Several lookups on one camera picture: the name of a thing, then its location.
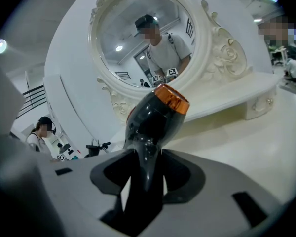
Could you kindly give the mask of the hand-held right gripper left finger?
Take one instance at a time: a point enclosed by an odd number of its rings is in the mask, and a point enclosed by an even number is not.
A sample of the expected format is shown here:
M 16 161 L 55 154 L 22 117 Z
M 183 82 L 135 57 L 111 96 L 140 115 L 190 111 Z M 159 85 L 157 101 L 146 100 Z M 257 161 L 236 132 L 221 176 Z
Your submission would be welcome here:
M 39 159 L 39 172 L 50 207 L 56 218 L 47 220 L 55 226 L 51 237 L 123 237 L 122 233 L 101 221 L 107 213 L 121 206 L 117 195 L 104 194 L 91 181 L 93 169 L 111 164 L 131 150 L 73 161 L 50 163 Z

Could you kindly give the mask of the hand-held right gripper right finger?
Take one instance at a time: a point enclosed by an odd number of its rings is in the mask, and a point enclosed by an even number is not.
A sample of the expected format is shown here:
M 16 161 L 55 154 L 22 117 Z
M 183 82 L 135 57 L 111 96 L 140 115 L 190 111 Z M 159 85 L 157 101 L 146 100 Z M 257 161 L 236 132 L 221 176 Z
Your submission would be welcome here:
M 240 192 L 246 192 L 268 216 L 281 207 L 276 197 L 238 169 L 183 152 L 175 154 L 199 166 L 205 173 L 205 184 L 191 201 L 163 206 L 143 236 L 242 236 L 252 227 L 233 198 Z

